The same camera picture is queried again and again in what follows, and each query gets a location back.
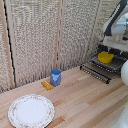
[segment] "woven blind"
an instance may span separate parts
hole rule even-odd
[[[120,0],[101,0],[99,5],[99,10],[95,22],[95,27],[92,33],[92,37],[89,43],[89,49],[87,58],[97,53],[99,41],[103,40],[103,24],[109,19],[112,12],[116,8],[116,5]]]
[[[60,69],[67,70],[84,62],[86,44],[92,33],[99,0],[65,0]]]
[[[12,12],[12,19],[8,20],[14,31],[15,42],[11,43],[16,56],[17,86],[49,76],[54,65],[59,0],[6,0],[6,3]]]
[[[12,89],[11,74],[9,71],[9,61],[6,44],[8,42],[5,36],[5,14],[3,12],[3,3],[0,1],[0,93]]]

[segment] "bamboo blind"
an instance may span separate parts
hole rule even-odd
[[[102,29],[103,24],[109,19],[112,12],[116,8],[116,5],[119,2],[120,0],[101,0],[100,1],[94,30],[93,30],[91,40],[89,43],[89,50],[87,53],[87,58],[97,53],[99,41],[102,41],[104,38],[103,29]]]
[[[6,0],[17,86],[50,75],[59,0]]]
[[[5,1],[16,85],[22,86],[49,76],[53,68],[85,63],[120,0]]]
[[[0,93],[14,88],[3,2],[0,1]]]
[[[60,69],[82,64],[92,33],[99,0],[65,0],[60,50]]]

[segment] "yellow object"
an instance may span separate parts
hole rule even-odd
[[[42,84],[47,90],[53,89],[53,85],[51,85],[47,80],[46,80],[46,81],[43,81],[41,84]]]
[[[114,55],[113,54],[109,54],[108,52],[101,52],[98,54],[98,60],[101,63],[109,63],[112,61]]]

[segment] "light wood surface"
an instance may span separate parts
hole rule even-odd
[[[43,80],[0,95],[0,128],[13,128],[8,110],[17,98],[38,94],[55,106],[55,117],[47,128],[109,128],[118,119],[128,101],[128,87],[121,79],[109,85],[81,71],[79,67],[62,72],[61,85],[47,91]]]

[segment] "dish rack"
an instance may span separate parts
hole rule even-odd
[[[114,56],[110,63],[99,62],[98,53],[89,58],[89,62],[81,64],[80,70],[91,74],[95,78],[109,84],[110,80],[120,77],[121,67],[126,62],[123,57]]]

